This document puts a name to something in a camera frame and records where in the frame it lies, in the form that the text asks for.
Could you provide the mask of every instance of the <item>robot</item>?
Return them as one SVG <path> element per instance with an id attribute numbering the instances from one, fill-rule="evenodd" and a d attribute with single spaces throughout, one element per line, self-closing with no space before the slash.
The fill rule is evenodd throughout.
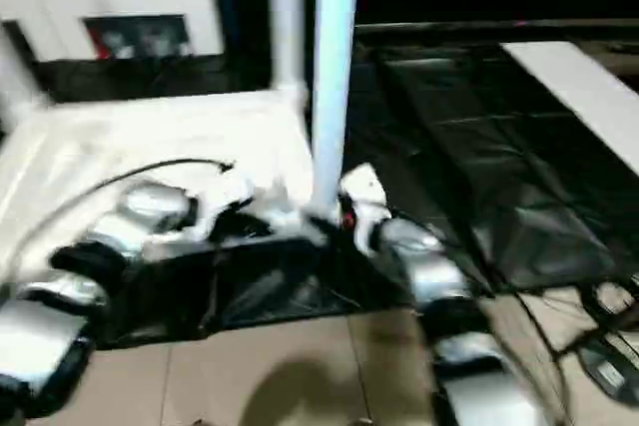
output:
<path id="1" fill-rule="evenodd" d="M 439 235 L 392 217 L 382 205 L 346 196 L 339 219 L 334 225 L 273 193 L 211 209 L 181 189 L 155 182 L 124 190 L 110 212 L 73 244 L 54 252 L 51 268 L 40 278 L 5 294 L 0 306 L 0 424 L 23 425 L 65 405 L 91 353 L 104 345 L 117 298 L 140 271 L 167 264 L 179 268 L 176 260 L 210 258 L 220 251 L 230 261 L 238 252 L 256 251 L 251 259 L 259 262 L 262 251 L 287 249 L 295 242 L 322 251 L 334 241 L 332 230 L 350 241 L 365 264 L 410 296 L 424 347 L 432 352 L 431 364 L 415 367 L 430 368 L 436 380 L 439 424 L 549 424 L 540 404 L 515 379 L 472 285 Z M 162 240 L 148 249 L 153 238 Z M 206 270 L 215 268 L 214 261 L 202 264 Z M 214 309 L 205 312 L 202 324 L 215 321 Z M 213 329 L 198 331 L 206 337 Z"/>

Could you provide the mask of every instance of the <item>white pole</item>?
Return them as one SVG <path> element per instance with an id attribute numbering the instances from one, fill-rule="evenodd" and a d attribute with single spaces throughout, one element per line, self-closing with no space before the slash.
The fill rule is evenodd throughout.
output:
<path id="1" fill-rule="evenodd" d="M 0 119 L 12 132 L 20 122 L 49 103 L 31 73 L 22 64 L 0 26 Z"/>
<path id="2" fill-rule="evenodd" d="M 313 206 L 335 208 L 346 122 L 355 0 L 318 0 L 313 114 Z"/>
<path id="3" fill-rule="evenodd" d="M 303 0 L 271 0 L 274 89 L 304 86 Z"/>

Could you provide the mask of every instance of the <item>white platform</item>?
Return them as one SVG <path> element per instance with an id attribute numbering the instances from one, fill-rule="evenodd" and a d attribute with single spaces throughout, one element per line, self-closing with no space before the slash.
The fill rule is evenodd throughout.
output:
<path id="1" fill-rule="evenodd" d="M 305 204 L 313 188 L 302 99 L 277 91 L 136 102 L 75 104 L 33 115 L 0 155 L 0 281 L 23 235 L 72 195 L 130 169 L 192 157 L 235 163 L 258 187 L 282 182 Z M 209 166 L 175 166 L 148 174 L 192 192 L 214 189 Z M 47 266 L 48 255 L 113 205 L 113 186 L 77 208 L 26 251 L 19 277 Z"/>

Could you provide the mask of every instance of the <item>tiled floor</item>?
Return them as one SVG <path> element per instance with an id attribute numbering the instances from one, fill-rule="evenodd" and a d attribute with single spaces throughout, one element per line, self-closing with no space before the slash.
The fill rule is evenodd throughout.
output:
<path id="1" fill-rule="evenodd" d="M 528 301 L 556 345 L 588 324 L 564 303 Z M 550 410 L 561 415 L 547 354 L 520 308 L 508 298 L 486 307 Z M 432 425 L 430 380 L 420 367 L 427 357 L 412 320 L 410 312 L 394 311 L 100 353 L 72 404 L 36 424 L 348 426 L 369 414 L 378 426 Z M 565 364 L 574 424 L 639 424 L 639 411 L 610 402 L 576 360 Z"/>

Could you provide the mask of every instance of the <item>black fabric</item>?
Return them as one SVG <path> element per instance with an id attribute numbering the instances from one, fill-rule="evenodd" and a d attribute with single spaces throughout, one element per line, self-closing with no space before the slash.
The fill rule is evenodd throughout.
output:
<path id="1" fill-rule="evenodd" d="M 268 79 L 252 82 L 231 68 L 225 56 L 60 60 L 35 63 L 31 70 L 56 103 L 223 94 L 268 85 Z"/>
<path id="2" fill-rule="evenodd" d="M 355 57 L 345 167 L 362 162 L 489 290 L 638 270 L 639 179 L 497 47 Z"/>
<path id="3" fill-rule="evenodd" d="M 219 331 L 406 305 L 345 233 L 192 254 L 146 265 L 115 298 L 101 349 L 205 338 Z"/>

